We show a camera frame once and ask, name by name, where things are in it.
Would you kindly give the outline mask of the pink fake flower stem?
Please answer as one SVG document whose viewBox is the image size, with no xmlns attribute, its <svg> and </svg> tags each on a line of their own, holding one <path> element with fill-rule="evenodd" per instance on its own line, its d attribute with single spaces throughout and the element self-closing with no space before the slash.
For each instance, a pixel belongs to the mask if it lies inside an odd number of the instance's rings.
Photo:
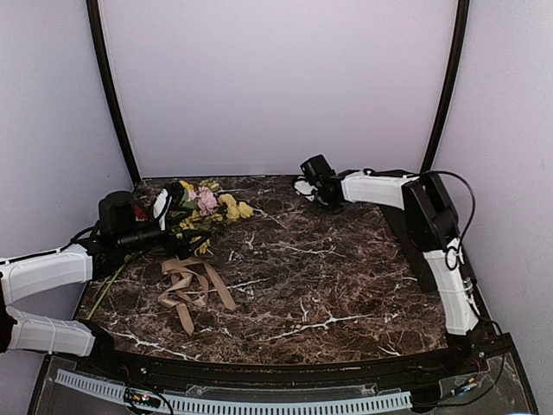
<svg viewBox="0 0 553 415">
<path fill-rule="evenodd" d="M 200 216 L 213 214 L 217 209 L 218 201 L 209 187 L 199 186 L 197 189 L 190 188 L 187 192 L 185 206 L 197 210 Z"/>
</svg>

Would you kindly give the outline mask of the red fake rose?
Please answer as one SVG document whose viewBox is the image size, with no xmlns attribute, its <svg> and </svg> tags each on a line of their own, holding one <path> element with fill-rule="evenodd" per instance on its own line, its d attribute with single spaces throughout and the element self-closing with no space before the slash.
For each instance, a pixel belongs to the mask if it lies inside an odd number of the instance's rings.
<svg viewBox="0 0 553 415">
<path fill-rule="evenodd" d="M 134 207 L 135 218 L 137 221 L 147 221 L 149 216 L 139 207 Z"/>
</svg>

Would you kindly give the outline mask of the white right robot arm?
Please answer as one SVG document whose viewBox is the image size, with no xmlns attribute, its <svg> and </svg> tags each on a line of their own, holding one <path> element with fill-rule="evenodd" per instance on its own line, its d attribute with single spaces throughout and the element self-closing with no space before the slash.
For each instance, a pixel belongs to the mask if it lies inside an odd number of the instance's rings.
<svg viewBox="0 0 553 415">
<path fill-rule="evenodd" d="M 450 335 L 468 335 L 478 316 L 473 284 L 461 275 L 464 263 L 459 216 L 438 172 L 377 172 L 349 169 L 341 173 L 323 155 L 301 164 L 296 191 L 329 212 L 345 202 L 368 202 L 405 213 L 407 237 L 426 260 L 445 312 Z"/>
</svg>

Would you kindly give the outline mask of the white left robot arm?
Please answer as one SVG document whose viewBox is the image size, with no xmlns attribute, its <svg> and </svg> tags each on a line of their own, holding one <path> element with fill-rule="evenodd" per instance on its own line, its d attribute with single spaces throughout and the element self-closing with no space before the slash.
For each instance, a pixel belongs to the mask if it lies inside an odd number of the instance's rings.
<svg viewBox="0 0 553 415">
<path fill-rule="evenodd" d="M 134 254 L 161 247 L 168 254 L 190 258 L 210 232 L 171 230 L 167 215 L 173 196 L 163 190 L 146 220 L 137 218 L 137 203 L 128 191 L 108 194 L 99 202 L 99 219 L 77 233 L 65 246 L 1 262 L 1 350 L 32 350 L 48 354 L 87 356 L 104 377 L 122 369 L 121 356 L 107 345 L 111 337 L 101 329 L 72 320 L 22 312 L 14 304 L 61 286 L 106 278 Z"/>
</svg>

